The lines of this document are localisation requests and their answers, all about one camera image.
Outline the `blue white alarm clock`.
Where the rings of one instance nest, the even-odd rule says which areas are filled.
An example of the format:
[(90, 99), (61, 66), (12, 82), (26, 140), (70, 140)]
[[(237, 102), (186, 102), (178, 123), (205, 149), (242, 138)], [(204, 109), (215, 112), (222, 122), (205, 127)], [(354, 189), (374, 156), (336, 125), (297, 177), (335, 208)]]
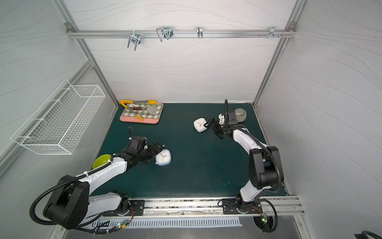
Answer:
[(155, 163), (158, 166), (165, 166), (171, 163), (172, 157), (168, 149), (163, 149), (155, 156)]

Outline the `white alarm clock back up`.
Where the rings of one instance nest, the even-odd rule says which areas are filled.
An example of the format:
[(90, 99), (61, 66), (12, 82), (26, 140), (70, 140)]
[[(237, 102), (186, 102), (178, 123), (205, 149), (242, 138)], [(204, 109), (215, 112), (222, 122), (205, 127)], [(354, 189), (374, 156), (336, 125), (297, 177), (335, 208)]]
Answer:
[(206, 123), (207, 123), (207, 121), (205, 118), (199, 118), (193, 122), (193, 125), (194, 125), (194, 128), (197, 132), (203, 132), (203, 131), (207, 130), (207, 128), (205, 127)]

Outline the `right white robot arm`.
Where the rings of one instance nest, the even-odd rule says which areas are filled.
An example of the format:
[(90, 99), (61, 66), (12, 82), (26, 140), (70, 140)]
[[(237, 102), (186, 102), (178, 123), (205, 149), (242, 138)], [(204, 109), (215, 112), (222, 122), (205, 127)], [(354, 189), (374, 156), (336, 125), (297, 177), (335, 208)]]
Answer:
[(204, 127), (214, 131), (220, 139), (231, 137), (249, 155), (249, 180), (240, 189), (240, 199), (243, 202), (258, 200), (265, 192), (278, 193), (281, 191), (284, 180), (279, 150), (268, 146), (254, 137), (242, 124), (220, 125), (210, 119)]

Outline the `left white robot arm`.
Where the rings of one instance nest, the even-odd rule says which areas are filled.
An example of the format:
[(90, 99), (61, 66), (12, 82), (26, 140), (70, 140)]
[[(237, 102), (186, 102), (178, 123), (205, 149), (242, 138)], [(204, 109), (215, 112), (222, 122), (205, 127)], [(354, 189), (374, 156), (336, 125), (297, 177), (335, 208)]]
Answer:
[(135, 167), (139, 162), (148, 161), (164, 149), (158, 143), (142, 149), (127, 147), (114, 154), (106, 164), (76, 177), (66, 175), (58, 182), (58, 188), (51, 192), (43, 210), (43, 216), (54, 224), (66, 229), (78, 227), (84, 219), (106, 211), (125, 213), (127, 195), (109, 192), (92, 196), (92, 193), (114, 177)]

